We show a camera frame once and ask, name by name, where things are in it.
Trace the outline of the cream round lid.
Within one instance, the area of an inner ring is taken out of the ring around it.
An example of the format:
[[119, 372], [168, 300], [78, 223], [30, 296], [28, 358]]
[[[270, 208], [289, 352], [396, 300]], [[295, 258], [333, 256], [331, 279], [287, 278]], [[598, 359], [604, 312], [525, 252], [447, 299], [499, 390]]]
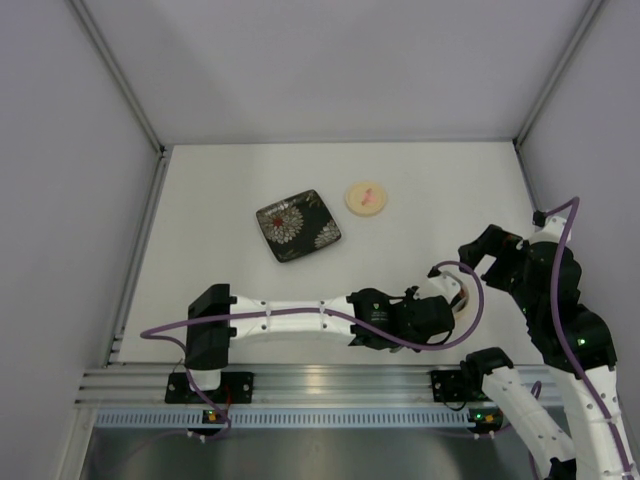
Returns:
[[386, 190], [376, 182], [358, 182], [345, 193], [347, 209], [360, 217], [373, 217], [383, 211], [388, 201]]

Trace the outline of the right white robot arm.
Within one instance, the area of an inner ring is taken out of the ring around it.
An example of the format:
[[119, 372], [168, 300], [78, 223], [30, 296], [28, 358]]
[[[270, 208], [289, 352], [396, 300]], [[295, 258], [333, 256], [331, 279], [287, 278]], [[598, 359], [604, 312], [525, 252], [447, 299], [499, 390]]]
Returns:
[[508, 293], [561, 395], [563, 430], [499, 347], [466, 356], [463, 372], [506, 415], [542, 479], [636, 479], [617, 392], [617, 355], [605, 321], [580, 301], [582, 268], [557, 217], [523, 239], [490, 225], [459, 248], [462, 264], [493, 262], [484, 283]]

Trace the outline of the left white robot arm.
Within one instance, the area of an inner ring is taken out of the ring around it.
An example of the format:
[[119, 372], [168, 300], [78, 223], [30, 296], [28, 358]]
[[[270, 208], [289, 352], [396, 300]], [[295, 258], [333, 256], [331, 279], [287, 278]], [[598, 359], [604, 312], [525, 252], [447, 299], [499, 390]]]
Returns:
[[429, 345], [433, 337], [453, 332], [461, 294], [458, 281], [431, 279], [401, 296], [365, 288], [328, 300], [286, 303], [233, 296], [228, 284], [216, 284], [189, 305], [188, 318], [228, 318], [187, 328], [186, 368], [201, 390], [214, 391], [237, 344], [319, 339], [376, 351]]

